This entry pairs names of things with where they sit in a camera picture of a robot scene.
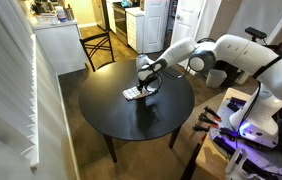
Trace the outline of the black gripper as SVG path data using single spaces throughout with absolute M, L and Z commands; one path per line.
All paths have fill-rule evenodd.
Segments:
M 139 84 L 137 85 L 137 90 L 142 91 L 144 88 L 146 88 L 153 81 L 154 81 L 154 78 L 148 78 L 146 80 L 140 80 Z

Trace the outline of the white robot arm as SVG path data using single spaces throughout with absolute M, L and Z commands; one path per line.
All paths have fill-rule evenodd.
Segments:
M 183 60 L 196 71 L 206 71 L 216 61 L 225 61 L 252 75 L 260 83 L 248 102 L 229 117 L 231 125 L 246 139 L 274 148 L 279 130 L 273 115 L 282 108 L 282 55 L 248 39 L 226 34 L 215 42 L 198 43 L 186 37 L 171 45 L 157 60 L 137 57 L 139 84 L 144 90 L 155 74 Z

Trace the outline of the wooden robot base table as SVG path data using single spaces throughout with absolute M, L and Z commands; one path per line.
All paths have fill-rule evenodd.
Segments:
M 250 96 L 244 92 L 229 88 L 224 93 L 214 96 L 195 108 L 197 115 L 203 112 L 205 106 L 210 106 L 217 114 L 223 118 L 221 127 L 226 123 L 232 111 L 226 107 L 227 99 L 236 97 L 242 100 L 248 100 Z M 231 155 L 218 146 L 213 139 L 217 137 L 217 131 L 211 129 L 205 139 L 200 143 L 201 147 L 197 150 L 191 165 L 195 165 L 194 170 L 185 175 L 190 180 L 223 180 L 225 178 L 225 168 Z M 247 151 L 248 159 L 262 170 L 277 172 L 282 168 L 282 154 L 275 151 L 261 152 L 245 144 L 238 144 L 239 147 Z

